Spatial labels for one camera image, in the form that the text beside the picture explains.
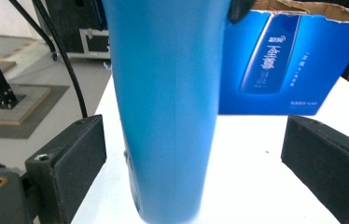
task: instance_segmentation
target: white tabletop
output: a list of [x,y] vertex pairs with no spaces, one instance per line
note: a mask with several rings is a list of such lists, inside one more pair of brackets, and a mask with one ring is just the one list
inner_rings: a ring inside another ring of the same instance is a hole
[[[143,223],[133,205],[119,112],[110,80],[96,114],[107,161],[72,223]],[[316,116],[349,135],[349,83],[340,79]],[[193,223],[339,223],[280,159],[286,116],[218,116]]]

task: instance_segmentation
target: open box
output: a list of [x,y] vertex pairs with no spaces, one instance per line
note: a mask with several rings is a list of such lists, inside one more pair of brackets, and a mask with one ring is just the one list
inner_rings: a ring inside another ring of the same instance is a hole
[[314,115],[348,64],[348,8],[257,1],[226,27],[219,113]]

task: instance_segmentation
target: printed bottle image on box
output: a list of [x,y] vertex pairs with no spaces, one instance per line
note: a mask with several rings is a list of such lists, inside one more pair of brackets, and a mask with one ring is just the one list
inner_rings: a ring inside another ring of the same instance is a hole
[[258,1],[228,21],[219,113],[314,115],[348,64],[348,8]]

